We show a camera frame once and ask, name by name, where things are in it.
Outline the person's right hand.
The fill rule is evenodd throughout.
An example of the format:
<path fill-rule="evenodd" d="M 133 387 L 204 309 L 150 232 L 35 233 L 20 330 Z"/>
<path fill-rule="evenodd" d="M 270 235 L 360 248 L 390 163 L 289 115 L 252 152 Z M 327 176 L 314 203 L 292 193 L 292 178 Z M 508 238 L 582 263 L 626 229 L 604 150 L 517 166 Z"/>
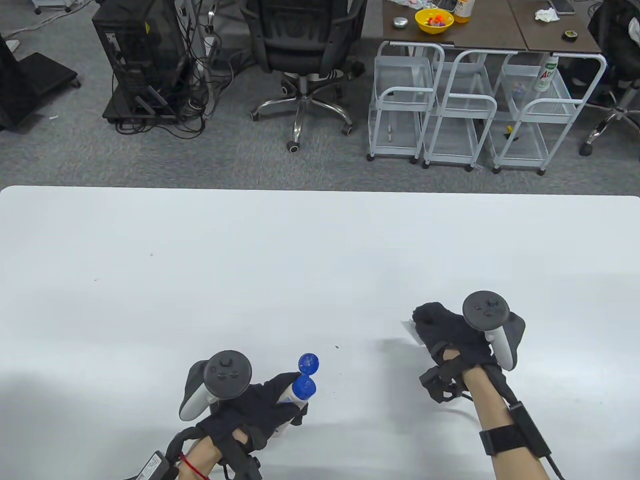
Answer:
<path fill-rule="evenodd" d="M 464 316 L 440 302 L 426 302 L 414 309 L 412 320 L 431 358 L 448 377 L 461 378 L 477 367 L 490 375 L 503 374 L 485 334 L 471 327 Z"/>

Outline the person's left hand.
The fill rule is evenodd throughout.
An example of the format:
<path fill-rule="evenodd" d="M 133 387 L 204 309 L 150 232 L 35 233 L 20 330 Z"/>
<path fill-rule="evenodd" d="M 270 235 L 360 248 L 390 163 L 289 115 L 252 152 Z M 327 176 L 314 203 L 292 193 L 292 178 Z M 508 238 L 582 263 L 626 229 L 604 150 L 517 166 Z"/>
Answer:
<path fill-rule="evenodd" d="M 300 372 L 285 372 L 258 384 L 251 384 L 243 394 L 219 403 L 217 410 L 197 423 L 197 428 L 211 438 L 215 446 L 231 438 L 235 430 L 247 436 L 239 443 L 247 453 L 263 450 L 275 430 L 285 423 L 302 425 L 308 407 L 278 400 Z"/>

